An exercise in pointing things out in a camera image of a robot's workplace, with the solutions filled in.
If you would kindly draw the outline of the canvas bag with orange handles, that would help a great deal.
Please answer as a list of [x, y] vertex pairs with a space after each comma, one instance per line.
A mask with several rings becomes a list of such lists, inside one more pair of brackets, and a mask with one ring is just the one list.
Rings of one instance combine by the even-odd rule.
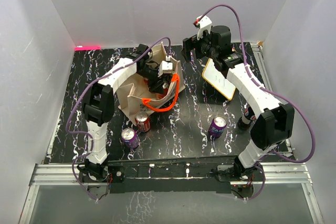
[[148, 81], [143, 77], [145, 69], [159, 69], [160, 63], [165, 60], [166, 50], [163, 44], [155, 45], [136, 63], [137, 71], [126, 79], [117, 90], [119, 109], [127, 118], [135, 123], [135, 115], [145, 111], [148, 115], [154, 112], [167, 112], [175, 106], [179, 94], [185, 89], [182, 74], [182, 65], [179, 60], [171, 57], [173, 73], [169, 87], [164, 84], [164, 93], [152, 93], [148, 88]]

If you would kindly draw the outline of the purple Fanta can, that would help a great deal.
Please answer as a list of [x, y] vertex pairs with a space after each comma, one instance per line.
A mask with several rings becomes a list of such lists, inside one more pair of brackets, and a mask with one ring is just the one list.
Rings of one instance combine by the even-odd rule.
[[208, 133], [213, 137], [220, 137], [226, 128], [227, 123], [223, 116], [216, 116], [212, 119]]
[[139, 146], [139, 138], [136, 131], [132, 128], [126, 128], [121, 132], [121, 139], [129, 149], [136, 149]]

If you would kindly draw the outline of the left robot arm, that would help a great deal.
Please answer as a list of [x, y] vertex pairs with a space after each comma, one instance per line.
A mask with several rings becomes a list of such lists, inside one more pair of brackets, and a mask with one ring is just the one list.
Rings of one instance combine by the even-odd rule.
[[88, 153], [84, 167], [78, 169], [92, 180], [107, 179], [106, 138], [115, 98], [123, 113], [135, 122], [141, 111], [162, 112], [162, 105], [176, 99], [180, 83], [177, 61], [166, 54], [162, 44], [152, 48], [140, 44], [136, 51], [121, 57], [103, 77], [89, 84], [82, 95]]

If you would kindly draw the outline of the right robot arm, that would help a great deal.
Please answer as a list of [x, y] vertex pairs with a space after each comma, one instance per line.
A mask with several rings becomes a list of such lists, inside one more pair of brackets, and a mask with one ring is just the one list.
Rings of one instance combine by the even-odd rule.
[[197, 34], [183, 40], [181, 54], [191, 60], [191, 51], [196, 58], [207, 57], [215, 68], [243, 95], [249, 108], [239, 119], [243, 129], [250, 129], [251, 139], [245, 149], [235, 157], [232, 167], [225, 175], [247, 180], [257, 164], [277, 145], [292, 135], [295, 110], [289, 103], [282, 104], [273, 95], [262, 90], [262, 84], [248, 74], [243, 55], [234, 52], [231, 32], [227, 26], [208, 25]]

